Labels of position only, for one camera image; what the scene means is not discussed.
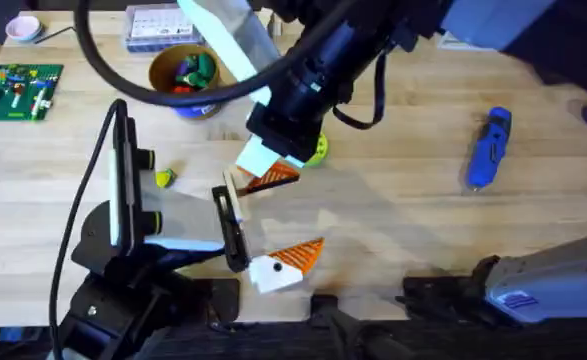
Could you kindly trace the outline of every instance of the black bracket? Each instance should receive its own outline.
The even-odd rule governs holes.
[[[249,266],[250,259],[246,250],[244,232],[235,219],[231,196],[226,186],[215,187],[212,192],[224,236],[226,262],[232,271],[242,272]]]

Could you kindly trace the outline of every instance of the plastic container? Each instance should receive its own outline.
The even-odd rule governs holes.
[[[19,42],[28,42],[42,32],[42,23],[35,16],[18,16],[6,24],[6,35]]]
[[[126,8],[123,33],[129,52],[158,52],[181,44],[203,44],[204,38],[177,4]]]
[[[151,64],[149,69],[149,81],[157,91],[171,93],[175,85],[175,74],[181,62],[189,55],[209,54],[215,61],[215,75],[207,89],[213,89],[220,83],[220,59],[213,50],[201,45],[178,45],[162,51]],[[217,114],[222,108],[221,104],[176,108],[181,116],[204,120]]]

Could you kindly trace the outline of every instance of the black cable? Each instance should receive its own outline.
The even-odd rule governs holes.
[[[111,104],[111,107],[109,108],[109,111],[106,114],[106,118],[104,119],[104,123],[102,124],[102,129],[100,130],[100,134],[97,138],[97,143],[95,144],[95,148],[93,149],[93,154],[91,155],[89,164],[86,167],[84,176],[80,181],[80,186],[78,187],[77,193],[75,194],[75,198],[73,199],[71,211],[69,212],[69,217],[66,221],[64,235],[62,236],[60,251],[57,255],[57,260],[55,262],[55,269],[53,270],[53,280],[51,281],[51,293],[49,297],[49,326],[51,330],[51,341],[53,342],[53,357],[55,358],[55,360],[63,360],[59,329],[57,325],[57,295],[60,288],[62,266],[64,265],[66,250],[69,246],[71,232],[73,231],[73,223],[75,222],[75,216],[77,215],[77,210],[80,206],[82,195],[84,194],[84,190],[86,190],[86,185],[89,182],[91,174],[93,173],[93,169],[95,168],[97,159],[100,156],[100,150],[102,149],[102,145],[104,144],[104,139],[106,138],[106,133],[108,132],[109,126],[111,125],[113,115],[118,117],[122,116],[125,118],[128,117],[126,103],[124,102],[124,100],[115,100],[113,104]]]
[[[39,39],[35,40],[35,42],[34,42],[33,44],[34,44],[34,45],[41,44],[41,43],[45,42],[46,40],[48,40],[48,39],[50,39],[50,38],[52,38],[52,37],[58,36],[58,35],[60,35],[60,34],[62,34],[62,33],[65,33],[65,32],[67,32],[67,31],[69,31],[69,30],[73,30],[73,31],[75,31],[75,28],[74,28],[73,26],[68,26],[68,27],[65,27],[64,29],[62,29],[62,30],[59,30],[59,31],[56,31],[56,32],[54,32],[54,33],[53,33],[53,34],[51,34],[51,35],[46,35],[46,36],[44,36],[44,37],[41,37],[41,38],[39,38]]]
[[[134,99],[154,104],[171,107],[189,107],[199,105],[216,104],[230,101],[239,97],[248,95],[271,82],[282,78],[284,74],[296,63],[302,61],[311,54],[315,47],[332,31],[344,22],[351,6],[358,0],[342,0],[335,6],[335,9],[317,26],[315,26],[308,35],[300,39],[300,42],[294,46],[289,53],[269,65],[259,74],[246,79],[242,82],[231,86],[225,86],[218,89],[203,90],[188,96],[178,94],[168,94],[153,91],[140,87],[115,72],[104,61],[97,49],[95,41],[89,29],[89,7],[91,0],[79,0],[76,10],[73,13],[75,21],[75,30],[77,32],[80,48],[89,64],[102,76],[107,83],[117,90],[131,96]]]
[[[386,57],[393,50],[393,48],[394,46],[384,49],[377,58],[377,63],[375,65],[375,107],[373,121],[365,123],[356,120],[340,111],[337,106],[334,106],[333,115],[338,120],[358,130],[368,130],[382,121],[384,118],[384,107],[386,106],[386,85],[384,81],[386,76]]]

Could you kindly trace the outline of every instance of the green toy piece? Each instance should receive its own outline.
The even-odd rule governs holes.
[[[202,74],[199,72],[192,73],[184,76],[184,82],[188,85],[191,85],[196,88],[205,88],[209,86],[209,80],[207,80]]]
[[[184,59],[186,65],[190,71],[197,71],[198,69],[198,60],[197,55],[189,55]]]
[[[198,71],[197,72],[200,75],[202,75],[202,77],[207,79],[208,81],[211,81],[211,79],[213,79],[213,76],[215,75],[215,70],[216,70],[215,61],[213,60],[211,55],[209,55],[207,53],[200,54],[200,56],[198,57]]]

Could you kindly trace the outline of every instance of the orange paper piece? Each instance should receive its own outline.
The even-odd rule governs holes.
[[[323,247],[324,238],[318,238],[288,249],[276,251],[269,254],[269,256],[300,269],[302,274],[306,275],[319,259]]]
[[[275,163],[261,178],[251,180],[244,189],[247,194],[255,193],[272,187],[296,182],[300,179],[300,173],[282,163]]]

